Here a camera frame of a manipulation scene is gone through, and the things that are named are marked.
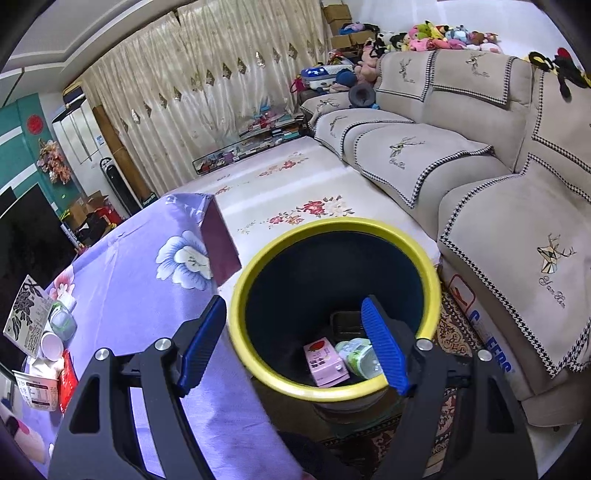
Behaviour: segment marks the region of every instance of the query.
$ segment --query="plush toy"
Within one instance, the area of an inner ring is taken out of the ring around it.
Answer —
[[[422,40],[411,40],[410,41],[410,49],[412,51],[427,51],[427,50],[435,50],[437,47],[433,43],[431,38],[424,38]]]
[[[422,40],[424,38],[429,38],[430,34],[431,31],[425,23],[415,25],[408,32],[408,35],[410,36],[411,40]]]
[[[482,51],[489,51],[491,53],[503,53],[500,46],[495,45],[494,43],[483,43],[480,45],[480,49]]]
[[[445,37],[449,40],[459,40],[464,44],[468,43],[468,35],[464,25],[460,25],[456,28],[450,28],[446,31]]]
[[[400,51],[400,50],[402,50],[402,46],[404,45],[404,37],[407,37],[407,36],[408,36],[408,34],[406,32],[402,32],[397,35],[394,35],[392,38],[390,38],[390,43],[392,44],[392,46],[394,48],[396,48],[396,50]]]
[[[498,42],[497,34],[491,33],[491,32],[485,33],[484,34],[484,42],[485,43],[497,43]]]
[[[372,56],[374,52],[374,41],[368,40],[363,45],[363,53],[361,54],[361,61],[355,67],[355,75],[357,75],[358,82],[375,82],[378,78],[378,71],[376,65],[378,64],[377,56]]]
[[[440,50],[450,50],[452,46],[447,42],[447,40],[441,40],[439,38],[432,38],[433,44],[436,48]]]
[[[452,50],[463,50],[466,48],[466,44],[464,42],[455,38],[448,40],[447,43]]]
[[[431,38],[438,38],[439,40],[443,40],[445,37],[441,34],[439,29],[433,25],[429,20],[425,20],[425,25],[429,29],[428,35]]]
[[[484,43],[484,33],[481,32],[471,32],[468,34],[468,40],[472,45],[482,45]]]

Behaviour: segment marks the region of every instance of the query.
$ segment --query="red package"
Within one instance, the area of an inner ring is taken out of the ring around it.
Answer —
[[[63,356],[64,370],[62,370],[60,374],[60,391],[58,393],[58,398],[60,400],[60,410],[62,414],[66,412],[68,403],[74,394],[76,385],[78,385],[78,377],[76,376],[76,372],[74,372],[74,365],[72,365],[70,352],[68,350],[64,350]]]

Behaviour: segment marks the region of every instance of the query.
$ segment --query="sofa armrest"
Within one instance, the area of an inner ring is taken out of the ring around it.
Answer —
[[[314,128],[319,117],[336,110],[344,110],[351,106],[349,92],[330,93],[310,98],[301,105],[310,128]]]

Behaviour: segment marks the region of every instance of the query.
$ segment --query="wall decoration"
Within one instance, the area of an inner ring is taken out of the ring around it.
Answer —
[[[64,163],[64,157],[58,149],[57,142],[49,140],[44,143],[39,139],[39,160],[37,166],[49,174],[51,183],[60,180],[64,185],[72,179],[72,172]]]
[[[33,135],[39,135],[43,132],[44,126],[43,119],[39,115],[31,115],[27,119],[27,130]]]

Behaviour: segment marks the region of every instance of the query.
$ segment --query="pile of plush toys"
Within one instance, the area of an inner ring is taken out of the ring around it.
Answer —
[[[409,32],[399,34],[379,33],[376,47],[383,54],[387,51],[426,51],[426,50],[482,50],[503,53],[497,45],[497,35],[468,31],[464,25],[449,27],[433,25],[430,21],[415,25]]]

